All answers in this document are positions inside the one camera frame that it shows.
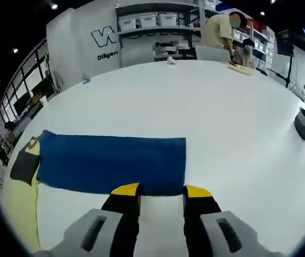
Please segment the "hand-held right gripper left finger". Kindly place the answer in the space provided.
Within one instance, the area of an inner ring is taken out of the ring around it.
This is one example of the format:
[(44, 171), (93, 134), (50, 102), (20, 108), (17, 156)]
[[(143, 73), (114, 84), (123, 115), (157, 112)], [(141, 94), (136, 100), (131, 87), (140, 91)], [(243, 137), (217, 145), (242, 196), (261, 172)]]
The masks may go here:
[(72, 223), (63, 240), (33, 256), (133, 256), (139, 234), (140, 183), (112, 190), (100, 209)]

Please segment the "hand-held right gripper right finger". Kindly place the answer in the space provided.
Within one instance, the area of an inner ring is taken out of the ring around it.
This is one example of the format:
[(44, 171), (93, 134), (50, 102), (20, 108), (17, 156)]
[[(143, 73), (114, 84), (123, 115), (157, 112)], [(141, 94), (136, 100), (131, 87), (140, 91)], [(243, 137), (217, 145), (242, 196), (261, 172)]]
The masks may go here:
[(283, 256), (258, 241), (257, 232), (231, 211), (222, 211), (211, 192), (185, 185), (184, 236), (189, 256)]

